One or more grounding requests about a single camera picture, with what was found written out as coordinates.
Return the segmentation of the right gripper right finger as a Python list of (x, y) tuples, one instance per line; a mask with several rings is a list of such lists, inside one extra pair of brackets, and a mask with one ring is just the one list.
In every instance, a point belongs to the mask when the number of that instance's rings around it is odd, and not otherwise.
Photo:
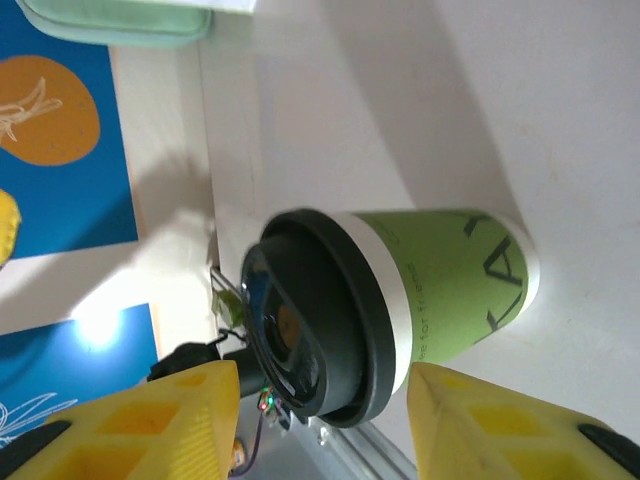
[(640, 480), (640, 445), (602, 421), (430, 363), (407, 406), (418, 480)]

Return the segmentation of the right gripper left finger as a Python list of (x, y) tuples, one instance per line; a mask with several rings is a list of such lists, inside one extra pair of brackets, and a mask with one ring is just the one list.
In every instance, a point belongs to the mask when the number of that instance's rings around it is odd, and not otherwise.
[(0, 480), (227, 480), (235, 362), (213, 361), (50, 416), (0, 449)]

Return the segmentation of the green takeout coffee cup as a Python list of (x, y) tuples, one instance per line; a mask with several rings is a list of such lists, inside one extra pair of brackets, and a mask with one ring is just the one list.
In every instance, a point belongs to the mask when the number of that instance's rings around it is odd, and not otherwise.
[(517, 318), (538, 292), (533, 244), (502, 215), (404, 210), (333, 218), (381, 290), (393, 332), (395, 388), (412, 363), (450, 360)]

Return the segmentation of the black coffee cup lid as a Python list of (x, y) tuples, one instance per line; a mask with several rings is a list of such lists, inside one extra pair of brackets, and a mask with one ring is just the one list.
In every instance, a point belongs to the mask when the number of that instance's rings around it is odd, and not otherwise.
[(241, 295), (258, 362), (297, 415), (350, 428), (378, 416), (404, 381), (408, 296), (390, 250), (360, 216), (274, 216), (245, 255)]

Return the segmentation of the white paper carry bag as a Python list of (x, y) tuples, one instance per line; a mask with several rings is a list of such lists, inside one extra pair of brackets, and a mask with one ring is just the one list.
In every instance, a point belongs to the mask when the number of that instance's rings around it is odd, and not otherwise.
[(196, 6), (214, 11), (252, 15), (258, 0), (189, 0)]

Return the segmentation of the mint green case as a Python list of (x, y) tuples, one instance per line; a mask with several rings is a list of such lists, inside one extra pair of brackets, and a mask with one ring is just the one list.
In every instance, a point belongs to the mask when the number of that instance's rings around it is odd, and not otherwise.
[(204, 37), (213, 11), (153, 0), (13, 0), (31, 25), (61, 40), (180, 47)]

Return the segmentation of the blue floral wall poster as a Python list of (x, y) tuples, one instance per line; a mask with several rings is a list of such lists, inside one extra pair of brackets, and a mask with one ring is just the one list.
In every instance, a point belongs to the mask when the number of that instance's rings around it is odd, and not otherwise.
[(0, 335), (0, 449), (55, 413), (138, 384), (157, 360), (147, 304)]
[(40, 32), (17, 0), (0, 0), (0, 190), (17, 258), (138, 238), (107, 49)]

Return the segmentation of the aluminium frame rail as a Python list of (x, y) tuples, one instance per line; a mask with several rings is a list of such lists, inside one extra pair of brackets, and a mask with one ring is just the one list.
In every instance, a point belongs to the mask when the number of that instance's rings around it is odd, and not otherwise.
[(373, 424), (333, 427), (317, 417), (292, 417), (301, 480), (418, 480), (417, 469)]

